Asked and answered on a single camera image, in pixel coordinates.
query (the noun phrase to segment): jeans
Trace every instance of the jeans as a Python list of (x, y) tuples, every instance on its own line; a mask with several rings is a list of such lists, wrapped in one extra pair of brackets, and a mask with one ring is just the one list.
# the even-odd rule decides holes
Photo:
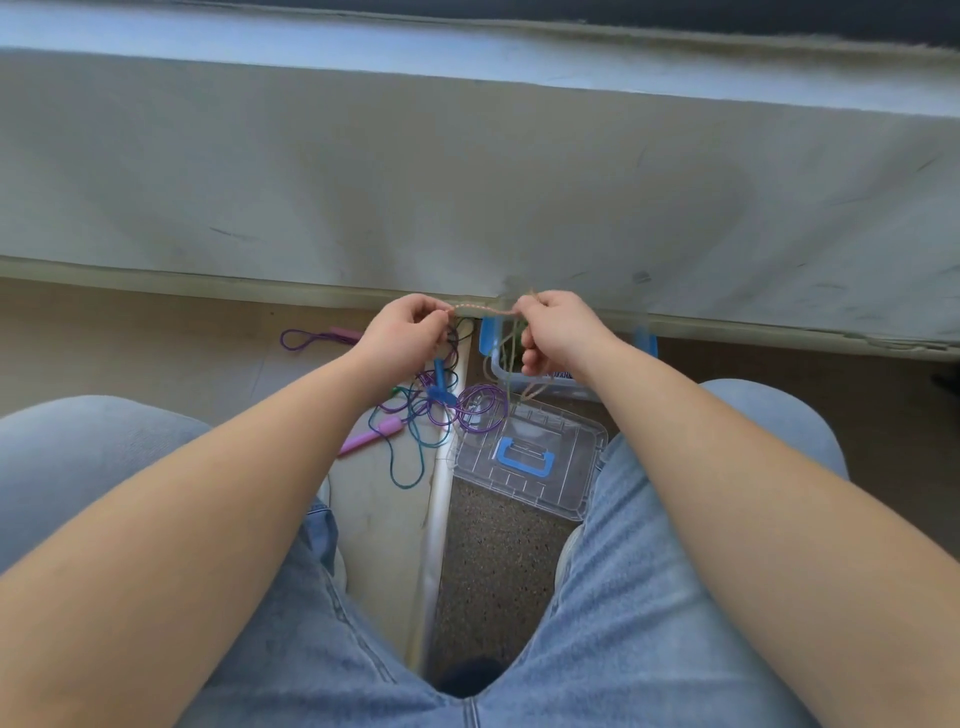
[[(799, 400), (747, 381), (704, 386), (846, 477), (832, 432)], [(207, 430), (110, 397), (0, 420), (0, 571)], [(478, 696), (449, 697), (408, 670), (333, 586), (301, 531), (179, 725), (814, 726), (700, 583), (622, 437), (604, 461), (563, 585), (522, 654)]]

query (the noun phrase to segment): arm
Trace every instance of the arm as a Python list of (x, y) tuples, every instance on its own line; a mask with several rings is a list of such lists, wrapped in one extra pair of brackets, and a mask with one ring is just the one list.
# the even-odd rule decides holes
[(0, 723), (172, 725), (266, 593), (350, 428), (422, 368), (449, 310), (390, 303), (353, 350), (121, 483), (3, 574)]
[(524, 374), (607, 405), (698, 574), (824, 726), (960, 716), (960, 565), (851, 483), (613, 336), (574, 294), (524, 297)]

